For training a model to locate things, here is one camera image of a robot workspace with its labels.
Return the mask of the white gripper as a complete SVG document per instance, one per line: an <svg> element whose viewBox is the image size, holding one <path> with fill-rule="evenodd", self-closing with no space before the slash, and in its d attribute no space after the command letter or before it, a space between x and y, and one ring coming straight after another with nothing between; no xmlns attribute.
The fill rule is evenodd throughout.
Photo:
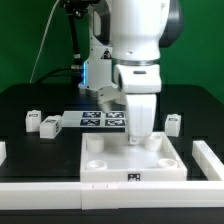
<svg viewBox="0 0 224 224"><path fill-rule="evenodd" d="M126 116L131 144L141 144L153 132L157 98L155 94L127 94Z"/></svg>

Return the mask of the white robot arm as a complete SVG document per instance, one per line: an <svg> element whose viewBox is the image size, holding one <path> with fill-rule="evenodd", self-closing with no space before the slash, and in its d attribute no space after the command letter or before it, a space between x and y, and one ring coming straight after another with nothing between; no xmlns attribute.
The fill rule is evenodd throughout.
<svg viewBox="0 0 224 224"><path fill-rule="evenodd" d="M87 4L90 52L80 91L97 97L104 112L113 102L125 105L129 142L140 144L153 132L160 50L183 30L179 1L81 1Z"/></svg>

